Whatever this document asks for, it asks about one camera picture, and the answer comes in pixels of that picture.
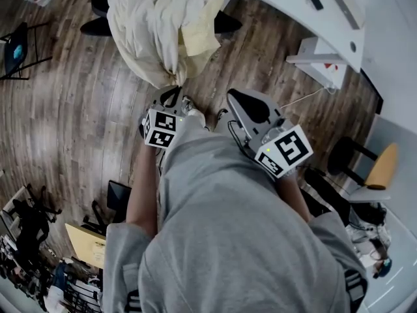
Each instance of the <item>white wall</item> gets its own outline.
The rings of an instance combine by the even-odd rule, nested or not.
[[[16,289],[11,281],[0,277],[0,309],[5,313],[44,313],[31,298]]]
[[[417,295],[417,134],[377,117],[366,147],[375,154],[381,154],[393,142],[398,144],[398,167],[388,188],[391,200],[384,204],[390,211],[387,225],[392,235],[389,254],[393,266],[385,278],[370,278],[366,306],[371,306],[393,288],[369,308],[371,313],[391,312],[395,308],[396,313],[406,312]],[[372,165],[373,161],[363,156],[355,171],[366,177]],[[356,185],[352,184],[349,190],[355,188]],[[387,284],[399,270],[398,275]]]
[[[366,6],[362,69],[384,99],[382,116],[417,132],[417,0],[358,0]]]

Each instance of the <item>yellow chair seat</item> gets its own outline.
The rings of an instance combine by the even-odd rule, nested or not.
[[[398,146],[396,143],[389,145],[375,161],[371,172],[365,180],[365,186],[370,189],[386,189],[394,176],[398,162]]]

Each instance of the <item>wooden floor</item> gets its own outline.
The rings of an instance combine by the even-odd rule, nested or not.
[[[22,185],[46,185],[51,205],[63,209],[47,242],[58,256],[69,256],[64,223],[81,224],[93,200],[104,207],[109,180],[132,184],[138,119],[154,88],[130,72],[112,38],[81,35],[79,27],[94,18],[89,0],[53,0],[45,8],[0,0],[0,7],[2,33],[22,21],[50,22],[38,38],[42,56],[53,56],[30,69],[29,81],[0,82],[0,168],[6,171],[0,204]],[[280,106],[321,87],[285,62],[309,31],[258,0],[233,0],[226,12],[242,29],[222,37],[204,72],[184,87],[211,125],[231,87],[269,94]],[[308,135],[315,151],[310,162],[325,169],[340,137],[365,141],[377,101],[349,69],[342,91],[322,91],[284,112]]]

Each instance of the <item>sleeve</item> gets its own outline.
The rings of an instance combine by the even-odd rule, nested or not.
[[[106,235],[103,274],[104,313],[125,312],[138,294],[142,255],[151,238],[139,226],[110,224]]]
[[[328,212],[309,222],[316,237],[326,246],[344,271],[358,271],[366,279],[366,270],[354,251],[346,229],[335,212]]]

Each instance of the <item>beige cloth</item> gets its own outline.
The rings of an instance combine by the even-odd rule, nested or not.
[[[182,86],[220,47],[214,18],[223,0],[108,0],[111,34],[140,78],[156,88]]]

